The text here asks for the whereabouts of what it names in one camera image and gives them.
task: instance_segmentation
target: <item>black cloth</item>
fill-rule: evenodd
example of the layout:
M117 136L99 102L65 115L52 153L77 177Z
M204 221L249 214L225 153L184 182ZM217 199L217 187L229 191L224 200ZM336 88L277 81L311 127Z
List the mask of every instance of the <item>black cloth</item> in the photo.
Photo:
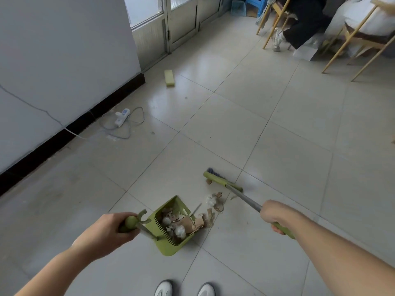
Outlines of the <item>black cloth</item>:
M320 28L327 28L331 22L330 17L322 13L325 0L291 0L287 10L296 14L298 21L285 30L285 39L298 49L308 41Z

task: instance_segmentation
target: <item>blue stool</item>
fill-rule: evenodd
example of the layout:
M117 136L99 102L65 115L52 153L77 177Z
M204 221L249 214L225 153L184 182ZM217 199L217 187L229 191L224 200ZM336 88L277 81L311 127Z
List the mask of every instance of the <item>blue stool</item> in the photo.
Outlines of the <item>blue stool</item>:
M257 7L258 8L257 16L260 16L265 9L267 0L245 0L245 3Z

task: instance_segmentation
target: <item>glass pane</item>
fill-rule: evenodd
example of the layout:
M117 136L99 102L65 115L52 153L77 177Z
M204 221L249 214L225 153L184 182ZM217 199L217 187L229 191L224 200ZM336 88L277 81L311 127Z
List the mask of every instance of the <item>glass pane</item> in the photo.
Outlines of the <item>glass pane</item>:
M171 0L171 9L174 10L175 8L184 4L187 1L188 0Z
M163 12L162 0L125 0L125 4L131 27Z

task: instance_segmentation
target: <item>person's left arm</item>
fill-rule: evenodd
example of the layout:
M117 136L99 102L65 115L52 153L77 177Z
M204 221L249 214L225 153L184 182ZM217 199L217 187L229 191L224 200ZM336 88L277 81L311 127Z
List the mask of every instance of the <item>person's left arm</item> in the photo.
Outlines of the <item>person's left arm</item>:
M62 296L77 275L91 262L133 240L139 230L119 233L118 226L128 216L125 212L105 214L86 229L66 251L53 258L15 296Z

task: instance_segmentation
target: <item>chair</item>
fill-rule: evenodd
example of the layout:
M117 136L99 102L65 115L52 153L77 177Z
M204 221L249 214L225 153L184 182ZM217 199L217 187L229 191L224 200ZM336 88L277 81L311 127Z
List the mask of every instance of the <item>chair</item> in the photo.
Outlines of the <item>chair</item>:
M257 16L260 16L266 6L267 0L245 0L245 4L251 4L252 6L255 6L258 8L258 14Z
M389 46L395 39L395 33L392 33L389 37L383 37L383 36L377 36L377 35L367 35L359 32L359 29L363 26L363 24L368 20L368 18L373 14L373 12L379 8L381 10L384 10L387 14L390 15L395 15L395 4L388 4L386 2L383 2L381 0L371 0L371 3L374 4L373 8L367 16L362 20L362 22L358 25L356 29L353 29L346 23L344 24L343 28L340 30L340 32L335 36L328 46L325 48L323 53L325 53L330 46L334 43L334 41L337 39L337 37L344 32L344 35L346 37L346 42L340 47L340 49L336 52L336 54L332 57L332 59L328 62L328 64L325 66L323 69L322 73L325 73L327 68L333 63L333 61L339 56L339 54L343 51L343 49L350 43L350 42L356 42L358 44L361 44L362 47L358 50L358 52L350 59L353 60L354 58L357 58L359 55L361 55L365 50L365 48L374 48L374 49L379 49L376 55L373 56L372 59L369 60L367 64L363 66L359 70L359 72L353 77L353 80L355 80L356 77L358 77L367 67L369 64L373 62L385 49L387 46Z
M273 4L269 4L269 5L267 6L266 11L265 11L265 14L264 14L264 16L263 16L263 18L262 18L262 20L261 20L261 23L259 24L258 31L256 32L256 34L257 34L257 35L259 34L259 31L260 31L260 29L262 28L262 25L263 25L263 23L265 22L265 20L266 20L268 14L269 14L271 8L273 8L274 11L276 12L276 17L274 18L273 27L272 27L272 29L271 29L271 31L270 31L270 34L269 34L269 36L268 36L268 38L267 38L267 40L266 40L266 42L265 42L265 44L264 44L263 49L266 48L266 45L267 45L267 43L269 42L270 38L272 37L273 32L274 32L274 30L275 30L277 24L279 23L280 19L281 19L283 16L285 16L286 19L285 19L284 24L282 25L281 30L283 30L283 29L285 28L285 26L286 26L286 24L287 24L289 18L291 17L291 16L290 16L291 13L290 13L289 11L286 10L286 9L287 9L287 6L288 6L288 4L289 4L290 1L291 1L291 0L287 0L287 1L285 2L284 6L283 6L280 2L278 2L278 1L274 2Z

